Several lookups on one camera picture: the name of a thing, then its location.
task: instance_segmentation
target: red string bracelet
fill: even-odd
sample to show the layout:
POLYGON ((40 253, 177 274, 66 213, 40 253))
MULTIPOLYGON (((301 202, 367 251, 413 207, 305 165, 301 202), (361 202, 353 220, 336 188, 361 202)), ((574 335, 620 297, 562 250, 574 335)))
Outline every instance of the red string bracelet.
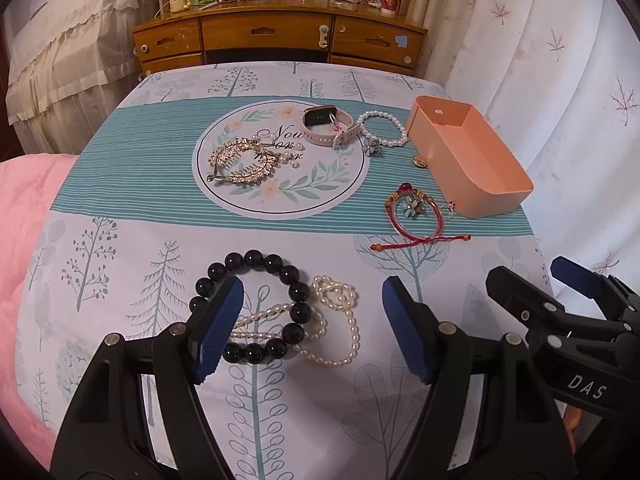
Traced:
POLYGON ((386 199, 385 209, 386 214, 389 216, 389 220, 391 220, 391 223, 396 232, 398 232, 399 235, 402 235, 407 240, 411 241, 402 244, 372 244, 370 247, 372 251, 384 251, 386 249, 404 249, 407 247, 414 247, 421 244, 431 244, 434 242, 452 242, 453 240, 464 240, 466 242, 468 240, 471 240, 471 235, 441 236, 442 232, 444 231, 444 220, 442 219, 442 213, 440 212, 438 204, 436 204, 432 196, 425 195, 420 189, 415 189, 414 186, 412 186, 408 182, 401 184, 398 188, 398 191, 392 193, 389 198, 386 199), (396 219, 396 215, 394 213, 394 203, 399 198, 411 195, 415 196, 417 200, 425 201, 427 204, 429 204, 429 206, 431 206, 431 209, 433 209, 433 213, 434 215, 436 215, 436 220, 438 221, 436 231, 433 235, 426 238, 416 237, 407 232, 396 219))

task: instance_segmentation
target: pink blanket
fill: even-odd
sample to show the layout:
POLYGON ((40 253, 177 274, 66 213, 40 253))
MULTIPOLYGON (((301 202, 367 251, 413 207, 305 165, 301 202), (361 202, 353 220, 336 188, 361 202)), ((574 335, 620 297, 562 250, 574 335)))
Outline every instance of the pink blanket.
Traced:
POLYGON ((0 409, 48 470, 56 436, 18 397, 15 327, 22 286, 40 230, 75 155, 25 155, 0 164, 0 409))

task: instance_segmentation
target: watch face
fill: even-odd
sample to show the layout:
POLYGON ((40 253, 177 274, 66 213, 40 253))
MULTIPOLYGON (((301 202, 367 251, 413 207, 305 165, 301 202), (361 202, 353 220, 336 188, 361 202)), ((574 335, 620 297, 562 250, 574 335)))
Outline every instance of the watch face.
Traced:
POLYGON ((317 106, 315 108, 307 108, 303 117, 303 122, 308 128, 317 126, 318 124, 331 124, 330 115, 337 114, 337 108, 333 105, 317 106))

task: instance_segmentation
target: smartwatch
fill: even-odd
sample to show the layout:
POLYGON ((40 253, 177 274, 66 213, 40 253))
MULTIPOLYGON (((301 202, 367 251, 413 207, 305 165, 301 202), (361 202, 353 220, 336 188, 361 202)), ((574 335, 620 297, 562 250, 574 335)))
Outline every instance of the smartwatch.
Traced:
POLYGON ((306 140, 316 146, 330 146, 334 150, 348 142, 360 131, 360 124, 354 123, 353 118, 347 112, 333 105, 307 108, 302 115, 302 126, 302 134, 306 140), (346 124, 347 129, 340 126, 340 123, 346 124), (331 124, 334 130, 329 134, 321 134, 309 129, 321 124, 331 124))

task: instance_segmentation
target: pink watch strap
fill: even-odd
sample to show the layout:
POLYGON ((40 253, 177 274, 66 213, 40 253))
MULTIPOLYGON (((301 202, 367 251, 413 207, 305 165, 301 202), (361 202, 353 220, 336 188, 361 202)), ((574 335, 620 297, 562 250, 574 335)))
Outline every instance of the pink watch strap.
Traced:
POLYGON ((357 135, 360 131, 360 125, 354 124, 353 118, 344 110, 340 110, 340 108, 336 109, 335 119, 338 123, 346 124, 347 129, 338 134, 318 134, 316 132, 312 132, 303 123, 302 134, 305 136, 306 140, 316 146, 327 146, 337 150, 341 145, 348 142, 351 137, 357 135))

